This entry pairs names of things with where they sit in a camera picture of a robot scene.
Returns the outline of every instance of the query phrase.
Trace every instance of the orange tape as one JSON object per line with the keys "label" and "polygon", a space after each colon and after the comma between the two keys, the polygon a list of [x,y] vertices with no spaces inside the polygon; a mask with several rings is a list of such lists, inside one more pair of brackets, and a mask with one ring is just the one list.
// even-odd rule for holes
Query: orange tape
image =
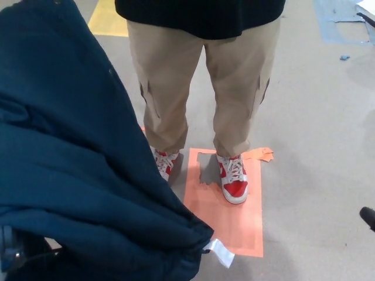
{"label": "orange tape", "polygon": [[191,149],[187,170],[184,204],[214,230],[229,250],[237,255],[263,257],[263,222],[260,160],[273,159],[272,150],[261,148],[243,154],[248,174],[249,195],[245,203],[232,205],[221,188],[200,182],[198,155],[214,154],[215,150]]}

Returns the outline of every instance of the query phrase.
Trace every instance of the pant leg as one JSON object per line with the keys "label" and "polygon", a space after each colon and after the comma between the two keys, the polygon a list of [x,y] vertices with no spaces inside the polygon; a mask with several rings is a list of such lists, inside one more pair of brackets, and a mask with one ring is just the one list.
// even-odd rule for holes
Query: pant leg
{"label": "pant leg", "polygon": [[149,144],[172,153],[186,142],[186,101],[203,40],[176,29],[128,22],[131,54],[146,102]]}
{"label": "pant leg", "polygon": [[205,44],[216,98],[214,145],[221,156],[250,148],[250,125],[270,81],[279,29],[280,19],[237,38]]}

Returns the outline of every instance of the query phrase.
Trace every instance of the red and white sneaker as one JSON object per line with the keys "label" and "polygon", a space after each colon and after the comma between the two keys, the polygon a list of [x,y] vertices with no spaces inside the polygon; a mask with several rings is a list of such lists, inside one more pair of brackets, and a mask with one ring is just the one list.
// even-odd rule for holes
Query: red and white sneaker
{"label": "red and white sneaker", "polygon": [[158,170],[166,181],[169,180],[169,176],[172,173],[172,169],[176,163],[176,159],[179,153],[167,154],[165,152],[154,150],[154,157]]}
{"label": "red and white sneaker", "polygon": [[245,202],[248,194],[248,183],[242,157],[216,156],[220,168],[221,189],[224,197],[232,204]]}

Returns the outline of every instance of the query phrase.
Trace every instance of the white tag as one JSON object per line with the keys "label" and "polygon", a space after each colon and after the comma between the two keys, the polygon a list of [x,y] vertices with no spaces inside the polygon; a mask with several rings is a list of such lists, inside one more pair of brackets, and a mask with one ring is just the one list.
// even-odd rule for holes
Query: white tag
{"label": "white tag", "polygon": [[234,253],[230,252],[227,248],[225,248],[223,243],[218,239],[212,240],[210,243],[207,244],[207,246],[203,248],[203,250],[213,251],[219,259],[219,262],[226,268],[230,267],[234,259]]}

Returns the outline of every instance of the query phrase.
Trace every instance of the gray floor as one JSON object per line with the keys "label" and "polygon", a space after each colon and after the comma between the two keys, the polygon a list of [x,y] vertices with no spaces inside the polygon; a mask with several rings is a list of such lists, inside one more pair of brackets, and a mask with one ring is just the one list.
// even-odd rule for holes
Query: gray floor
{"label": "gray floor", "polygon": [[[0,8],[4,2],[13,1]],[[87,20],[96,2],[77,0]],[[254,148],[275,152],[262,167],[264,257],[237,256],[224,269],[206,255],[195,280],[373,281],[375,234],[358,212],[375,207],[375,48],[324,43],[312,0],[288,0],[282,21],[272,83],[252,132]],[[358,36],[351,28],[345,32]],[[128,39],[98,40],[141,124],[144,103]],[[203,56],[187,111],[193,148],[213,147],[214,95]],[[184,177],[173,185],[179,196]]]}

